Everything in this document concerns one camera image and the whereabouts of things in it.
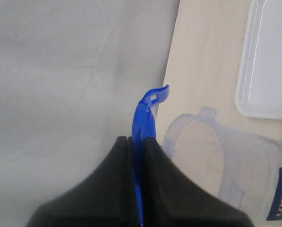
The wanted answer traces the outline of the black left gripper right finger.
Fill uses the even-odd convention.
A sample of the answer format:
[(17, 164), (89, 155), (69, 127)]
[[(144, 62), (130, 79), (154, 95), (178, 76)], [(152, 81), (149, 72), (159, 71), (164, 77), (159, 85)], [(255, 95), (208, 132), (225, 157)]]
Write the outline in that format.
[(143, 141), (142, 197), (146, 227), (252, 227), (244, 212), (187, 178), (154, 138)]

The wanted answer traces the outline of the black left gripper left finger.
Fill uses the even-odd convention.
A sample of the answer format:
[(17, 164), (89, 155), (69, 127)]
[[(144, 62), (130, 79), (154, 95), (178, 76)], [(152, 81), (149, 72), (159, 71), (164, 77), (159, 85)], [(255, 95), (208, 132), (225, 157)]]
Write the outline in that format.
[(117, 137), (84, 181), (39, 206), (29, 227), (138, 227), (132, 139)]

